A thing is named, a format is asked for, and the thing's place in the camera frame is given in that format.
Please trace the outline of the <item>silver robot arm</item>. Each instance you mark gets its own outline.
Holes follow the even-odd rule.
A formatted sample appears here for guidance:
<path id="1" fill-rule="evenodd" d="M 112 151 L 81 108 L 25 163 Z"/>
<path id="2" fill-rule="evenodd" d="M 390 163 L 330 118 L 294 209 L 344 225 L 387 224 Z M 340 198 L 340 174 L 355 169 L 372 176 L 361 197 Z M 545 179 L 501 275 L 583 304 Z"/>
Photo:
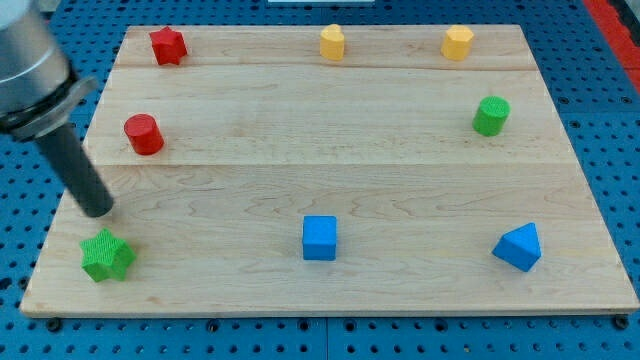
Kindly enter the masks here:
<path id="1" fill-rule="evenodd" d="M 1 0 L 1 132 L 25 141 L 67 121 L 98 87 L 80 78 L 32 0 Z"/>

